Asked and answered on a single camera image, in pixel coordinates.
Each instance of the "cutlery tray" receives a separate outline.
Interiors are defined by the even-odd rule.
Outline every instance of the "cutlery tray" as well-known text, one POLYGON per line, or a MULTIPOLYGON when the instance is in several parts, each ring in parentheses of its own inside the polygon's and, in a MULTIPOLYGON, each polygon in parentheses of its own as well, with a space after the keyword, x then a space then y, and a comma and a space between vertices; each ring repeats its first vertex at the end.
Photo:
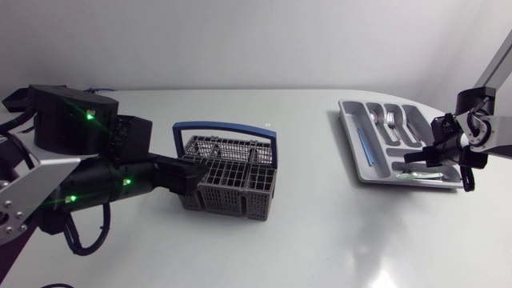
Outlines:
POLYGON ((430 122, 415 105, 353 100, 340 100, 338 104, 339 117, 350 142, 358 176, 362 182, 441 188, 463 187, 460 173, 454 166, 429 168, 424 162, 404 162, 404 154, 419 152, 424 146, 434 141, 430 122), (374 123, 370 111, 376 113, 377 123, 374 123), (400 135, 400 140, 394 136, 392 129, 387 125, 388 112, 394 113, 394 128, 400 135), (358 129, 366 139, 367 149, 373 157, 372 166, 366 157, 358 129), (443 180, 402 180, 397 177, 404 172, 442 173, 445 178, 443 180))

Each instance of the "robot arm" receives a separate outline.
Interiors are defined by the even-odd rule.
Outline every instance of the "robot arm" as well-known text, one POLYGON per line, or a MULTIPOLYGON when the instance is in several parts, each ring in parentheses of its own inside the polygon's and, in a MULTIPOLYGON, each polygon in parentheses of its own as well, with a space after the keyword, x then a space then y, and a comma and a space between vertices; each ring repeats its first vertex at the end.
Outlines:
POLYGON ((428 167, 459 165, 464 189, 472 191, 472 168, 483 169, 489 154, 512 158, 512 117, 494 116, 496 90, 512 72, 511 51, 512 31, 475 87, 458 94, 455 114, 432 121, 432 145, 404 155, 405 162, 425 161, 428 167))
POLYGON ((202 164, 149 153, 152 123, 118 115, 111 98, 61 86, 30 86, 27 93, 26 112, 0 126, 8 136, 0 143, 0 245, 31 221, 49 234, 66 233, 70 212, 106 208, 158 186, 186 194, 206 174, 202 164), (34 114, 33 130, 9 132, 34 114), (17 175, 22 160, 29 170, 17 175))

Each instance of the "gray plastic basket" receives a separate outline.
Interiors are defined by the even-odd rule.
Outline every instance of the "gray plastic basket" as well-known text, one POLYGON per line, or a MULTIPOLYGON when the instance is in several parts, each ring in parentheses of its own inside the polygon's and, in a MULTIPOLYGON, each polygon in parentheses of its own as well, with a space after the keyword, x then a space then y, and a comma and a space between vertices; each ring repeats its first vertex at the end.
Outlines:
POLYGON ((210 169, 192 195, 179 196, 183 208, 263 220, 268 218, 277 173, 273 131, 223 122, 179 122, 173 126, 180 158, 210 169), (270 143, 193 136, 183 147, 182 130, 229 130, 270 139, 270 143))

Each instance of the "white table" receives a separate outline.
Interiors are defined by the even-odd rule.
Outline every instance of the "white table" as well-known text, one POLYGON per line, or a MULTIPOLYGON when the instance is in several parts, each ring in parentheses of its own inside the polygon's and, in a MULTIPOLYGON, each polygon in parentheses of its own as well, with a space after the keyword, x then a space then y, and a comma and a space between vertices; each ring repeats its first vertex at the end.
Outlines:
MULTIPOLYGON (((91 256, 73 255, 63 235, 37 230, 1 287, 512 287, 511 161, 490 157, 474 172, 472 193, 358 180, 338 100, 405 99, 354 90, 104 95, 120 101, 120 114, 153 121, 150 150, 158 154, 176 155, 175 122, 276 131, 269 219, 184 210, 158 189, 113 203, 109 237, 91 256)), ((74 217, 89 245, 101 209, 74 217)))

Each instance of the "black cable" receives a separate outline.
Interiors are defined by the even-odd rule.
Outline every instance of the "black cable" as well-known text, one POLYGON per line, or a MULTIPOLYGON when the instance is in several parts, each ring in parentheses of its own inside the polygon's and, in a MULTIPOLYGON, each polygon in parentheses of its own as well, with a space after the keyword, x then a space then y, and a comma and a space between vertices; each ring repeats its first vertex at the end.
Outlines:
POLYGON ((35 115, 35 110, 32 108, 32 106, 29 106, 26 108, 25 112, 17 116, 16 118, 5 122, 0 125, 0 132, 5 133, 9 130, 12 130, 23 123, 29 121, 33 116, 35 115))
POLYGON ((49 285, 43 286, 41 288, 57 288, 57 287, 73 288, 71 285, 67 285, 67 284, 64 284, 64 283, 49 284, 49 285))
POLYGON ((20 155, 23 157, 23 160, 25 160, 26 165, 29 167, 29 169, 34 168, 34 163, 32 162, 32 158, 30 158, 29 151, 25 148, 23 143, 19 140, 16 135, 13 135, 9 132, 0 132, 1 135, 5 136, 7 140, 10 140, 11 143, 13 143, 16 150, 20 153, 20 155))
POLYGON ((485 111, 483 110, 482 108, 484 107, 485 104, 487 104, 487 102, 489 101, 489 97, 485 97, 478 105, 476 105, 475 107, 473 107, 470 112, 467 114, 467 119, 466 119, 466 123, 468 125, 468 127, 470 128, 471 130, 471 133, 476 137, 478 134, 480 134, 480 129, 476 128, 473 124, 473 117, 474 115, 477 113, 477 112, 482 112, 482 111, 485 111))
POLYGON ((98 236, 98 239, 89 247, 84 248, 82 247, 82 244, 80 243, 80 236, 78 235, 78 231, 76 226, 74 225, 73 217, 71 216, 71 213, 69 213, 65 229, 64 229, 64 237, 66 237, 67 245, 70 247, 71 251, 73 251, 74 254, 80 255, 80 256, 87 256, 91 255, 92 253, 96 252, 97 249, 103 244, 103 242, 106 239, 106 236, 109 233, 110 229, 110 204, 105 203, 103 204, 103 226, 100 227, 102 232, 98 236))

